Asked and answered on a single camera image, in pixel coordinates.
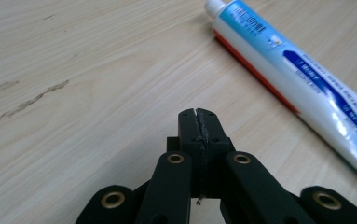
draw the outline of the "screw hole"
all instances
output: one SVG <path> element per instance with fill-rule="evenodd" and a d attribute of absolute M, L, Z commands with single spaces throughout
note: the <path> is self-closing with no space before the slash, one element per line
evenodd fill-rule
<path fill-rule="evenodd" d="M 167 161 L 169 161 L 170 163 L 178 164 L 184 161 L 184 157 L 178 154 L 172 154 L 167 157 Z"/>
<path fill-rule="evenodd" d="M 102 198 L 102 206 L 107 209 L 117 208 L 125 202 L 125 195 L 119 191 L 106 193 Z"/>
<path fill-rule="evenodd" d="M 241 163 L 241 164 L 247 164 L 251 162 L 251 159 L 247 156 L 244 155 L 236 155 L 234 156 L 234 161 Z"/>
<path fill-rule="evenodd" d="M 341 202 L 328 193 L 316 191 L 312 194 L 312 198 L 317 204 L 327 209 L 338 210 L 341 208 Z"/>

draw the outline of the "wood grain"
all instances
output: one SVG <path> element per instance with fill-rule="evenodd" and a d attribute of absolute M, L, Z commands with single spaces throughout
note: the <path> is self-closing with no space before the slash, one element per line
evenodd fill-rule
<path fill-rule="evenodd" d="M 357 91 L 357 1 L 246 2 Z M 214 40 L 203 5 L 0 1 L 0 223 L 75 223 L 97 190 L 139 187 L 192 107 L 294 194 L 357 205 L 357 172 Z M 218 201 L 192 206 L 223 223 Z"/>

